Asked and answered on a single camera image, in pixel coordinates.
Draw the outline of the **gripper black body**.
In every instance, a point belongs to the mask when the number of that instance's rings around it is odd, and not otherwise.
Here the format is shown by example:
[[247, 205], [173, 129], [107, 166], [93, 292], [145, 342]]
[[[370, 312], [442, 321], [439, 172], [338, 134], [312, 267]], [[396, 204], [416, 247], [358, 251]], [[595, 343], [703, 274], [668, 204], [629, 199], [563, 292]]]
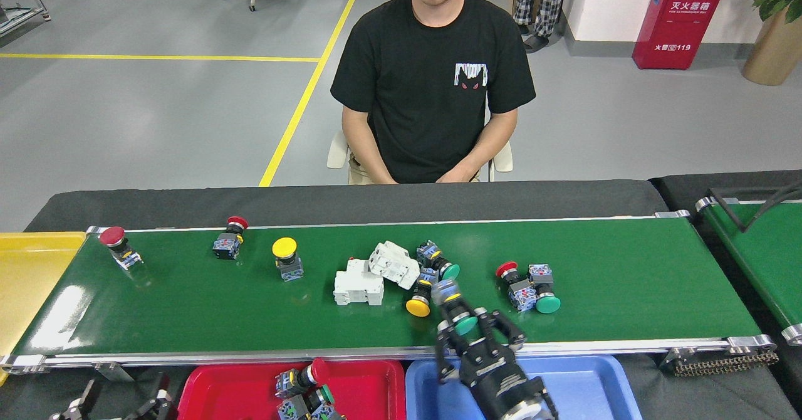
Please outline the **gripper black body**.
[[540, 376], [528, 377], [514, 352], [501, 346], [492, 352], [484, 341], [459, 359], [459, 378], [487, 419], [558, 419], [552, 397]]

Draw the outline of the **person's left hand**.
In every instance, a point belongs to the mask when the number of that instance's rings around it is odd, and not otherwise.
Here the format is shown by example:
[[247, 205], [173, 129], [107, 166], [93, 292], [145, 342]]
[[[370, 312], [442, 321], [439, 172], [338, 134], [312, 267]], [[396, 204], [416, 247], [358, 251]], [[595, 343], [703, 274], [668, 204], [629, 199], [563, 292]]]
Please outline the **person's left hand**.
[[473, 182], [479, 168], [473, 164], [461, 161], [436, 180], [436, 183]]

